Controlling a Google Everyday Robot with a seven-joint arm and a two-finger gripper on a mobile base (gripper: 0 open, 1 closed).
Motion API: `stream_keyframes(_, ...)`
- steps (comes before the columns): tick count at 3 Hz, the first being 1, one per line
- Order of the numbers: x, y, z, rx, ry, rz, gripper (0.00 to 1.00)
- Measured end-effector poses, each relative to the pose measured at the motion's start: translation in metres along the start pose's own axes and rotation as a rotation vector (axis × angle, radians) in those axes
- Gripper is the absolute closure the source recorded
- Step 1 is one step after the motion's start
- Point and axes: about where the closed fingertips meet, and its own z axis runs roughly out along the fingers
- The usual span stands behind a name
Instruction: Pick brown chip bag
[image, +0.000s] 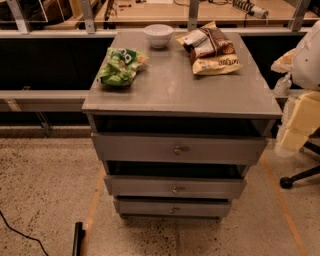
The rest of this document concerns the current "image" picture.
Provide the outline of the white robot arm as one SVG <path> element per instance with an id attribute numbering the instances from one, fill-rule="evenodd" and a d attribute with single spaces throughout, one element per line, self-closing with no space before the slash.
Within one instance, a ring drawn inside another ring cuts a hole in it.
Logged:
<path id="1" fill-rule="evenodd" d="M 320 21 L 312 26 L 295 48 L 292 79 L 304 89 L 320 89 Z"/>

